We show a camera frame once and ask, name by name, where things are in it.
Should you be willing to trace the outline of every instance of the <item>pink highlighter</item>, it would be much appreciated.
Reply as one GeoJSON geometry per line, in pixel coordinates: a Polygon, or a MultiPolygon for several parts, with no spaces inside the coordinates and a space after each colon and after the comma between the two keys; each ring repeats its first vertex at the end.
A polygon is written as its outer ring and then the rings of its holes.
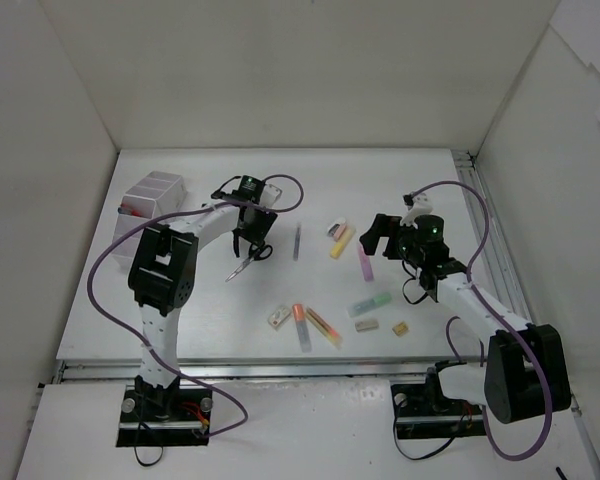
{"type": "Polygon", "coordinates": [[[360,258],[360,266],[362,267],[362,276],[365,282],[373,282],[373,270],[371,270],[371,261],[367,254],[364,253],[364,248],[358,243],[358,257],[360,258]]]}

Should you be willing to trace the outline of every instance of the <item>silver pen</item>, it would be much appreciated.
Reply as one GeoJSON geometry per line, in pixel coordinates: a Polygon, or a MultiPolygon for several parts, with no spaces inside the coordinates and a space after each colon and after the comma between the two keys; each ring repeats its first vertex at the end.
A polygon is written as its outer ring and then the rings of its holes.
{"type": "Polygon", "coordinates": [[[295,245],[293,246],[293,259],[297,262],[298,261],[298,255],[300,254],[300,232],[302,231],[302,224],[300,222],[298,222],[298,225],[296,225],[296,241],[295,241],[295,245]]]}

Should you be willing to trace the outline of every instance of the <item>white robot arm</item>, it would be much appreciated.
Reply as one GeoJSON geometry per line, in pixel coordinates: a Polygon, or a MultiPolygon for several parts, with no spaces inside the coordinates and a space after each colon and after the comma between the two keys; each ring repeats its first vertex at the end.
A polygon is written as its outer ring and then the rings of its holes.
{"type": "Polygon", "coordinates": [[[480,287],[470,285],[466,266],[451,257],[444,243],[444,221],[431,215],[433,206],[425,194],[404,197],[404,217],[376,215],[373,225],[360,237],[365,253],[374,255],[381,237],[387,237],[383,256],[401,260],[417,272],[427,295],[455,312],[488,347],[486,368],[463,362],[440,362],[428,375],[430,403],[445,399],[487,405],[503,423],[544,413],[540,382],[522,347],[478,299],[475,289],[495,313],[516,330],[538,358],[548,380],[553,411],[571,403],[562,343],[550,325],[536,326],[515,315],[480,287]]]}
{"type": "MultiPolygon", "coordinates": [[[[239,255],[239,239],[250,243],[249,255],[256,260],[266,246],[265,237],[277,214],[226,203],[227,199],[250,202],[270,208],[282,195],[271,184],[244,176],[231,194],[212,195],[217,208],[201,217],[183,219],[169,225],[145,228],[129,273],[129,287],[140,305],[143,334],[160,358],[178,368],[178,320],[182,306],[193,290],[196,260],[200,251],[224,233],[233,232],[234,252],[239,255]]],[[[148,397],[165,415],[179,378],[163,369],[143,347],[136,391],[148,397]]]]}

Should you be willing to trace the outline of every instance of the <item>screw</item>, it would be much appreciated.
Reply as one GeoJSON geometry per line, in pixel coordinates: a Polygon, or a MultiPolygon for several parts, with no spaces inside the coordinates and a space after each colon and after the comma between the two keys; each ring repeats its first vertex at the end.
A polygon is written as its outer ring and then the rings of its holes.
{"type": "Polygon", "coordinates": [[[200,411],[202,413],[209,413],[211,411],[211,407],[213,407],[213,400],[209,397],[204,397],[200,400],[200,411]]]}
{"type": "Polygon", "coordinates": [[[396,396],[393,397],[393,403],[404,407],[407,404],[407,396],[404,393],[397,393],[396,396]]]}
{"type": "Polygon", "coordinates": [[[136,408],[136,402],[133,398],[125,398],[122,401],[122,413],[131,413],[136,408]]]}

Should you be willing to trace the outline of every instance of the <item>yellow highlighter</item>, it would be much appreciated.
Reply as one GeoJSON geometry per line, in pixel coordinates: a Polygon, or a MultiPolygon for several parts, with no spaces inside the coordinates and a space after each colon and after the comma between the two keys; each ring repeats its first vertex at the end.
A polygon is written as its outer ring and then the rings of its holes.
{"type": "Polygon", "coordinates": [[[346,248],[347,244],[351,241],[353,236],[356,234],[356,228],[353,226],[347,226],[347,229],[340,237],[340,240],[336,242],[336,244],[331,249],[331,258],[338,259],[342,252],[346,248]]]}

